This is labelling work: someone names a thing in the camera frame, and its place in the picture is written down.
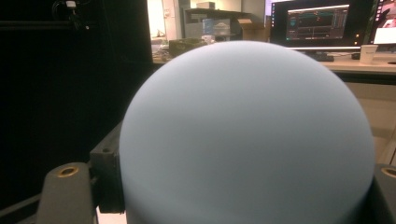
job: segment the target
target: desk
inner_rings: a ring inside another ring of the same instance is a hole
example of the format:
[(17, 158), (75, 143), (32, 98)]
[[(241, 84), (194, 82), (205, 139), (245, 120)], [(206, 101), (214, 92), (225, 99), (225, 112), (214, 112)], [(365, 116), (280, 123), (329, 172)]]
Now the desk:
[(379, 52), (375, 54), (372, 64), (352, 60), (350, 55), (335, 56), (334, 62), (321, 64), (332, 70), (345, 82), (396, 85), (396, 53)]

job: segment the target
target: monitor screen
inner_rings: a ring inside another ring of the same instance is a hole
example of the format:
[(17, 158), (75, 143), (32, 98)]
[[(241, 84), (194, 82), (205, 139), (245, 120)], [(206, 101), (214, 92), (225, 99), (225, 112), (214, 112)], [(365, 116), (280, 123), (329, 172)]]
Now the monitor screen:
[(378, 0), (370, 44), (396, 46), (396, 2)]
[(374, 0), (273, 2), (272, 43), (291, 49), (358, 50)]

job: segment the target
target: table surface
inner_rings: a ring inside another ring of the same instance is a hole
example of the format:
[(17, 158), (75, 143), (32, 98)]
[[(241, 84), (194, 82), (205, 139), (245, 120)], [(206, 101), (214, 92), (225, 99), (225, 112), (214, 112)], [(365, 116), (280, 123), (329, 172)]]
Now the table surface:
[(323, 62), (322, 64), (336, 72), (360, 72), (361, 74), (382, 74), (396, 76), (396, 52), (378, 52), (375, 54), (371, 64), (360, 63), (352, 60), (350, 54), (334, 53), (334, 62)]

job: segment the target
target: screen display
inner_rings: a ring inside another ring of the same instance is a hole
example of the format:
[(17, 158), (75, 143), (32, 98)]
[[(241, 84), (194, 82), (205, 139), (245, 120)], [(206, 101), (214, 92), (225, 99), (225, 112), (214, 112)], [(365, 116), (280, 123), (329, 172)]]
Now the screen display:
[(287, 40), (341, 39), (349, 5), (288, 10)]
[(378, 0), (371, 44), (396, 45), (396, 3)]
[(270, 42), (292, 49), (359, 49), (374, 0), (296, 0), (271, 5)]

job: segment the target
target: screw hole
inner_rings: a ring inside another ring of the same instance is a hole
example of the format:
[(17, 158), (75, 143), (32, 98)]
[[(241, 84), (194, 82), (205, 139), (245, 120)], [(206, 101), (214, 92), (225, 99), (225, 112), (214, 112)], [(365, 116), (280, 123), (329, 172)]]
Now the screw hole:
[(390, 177), (396, 178), (396, 169), (393, 169), (393, 168), (382, 168), (381, 171), (385, 175), (388, 175)]
[(76, 166), (66, 167), (66, 168), (63, 168), (58, 173), (58, 177), (68, 177), (68, 176), (74, 175), (77, 172), (78, 172), (78, 168)]

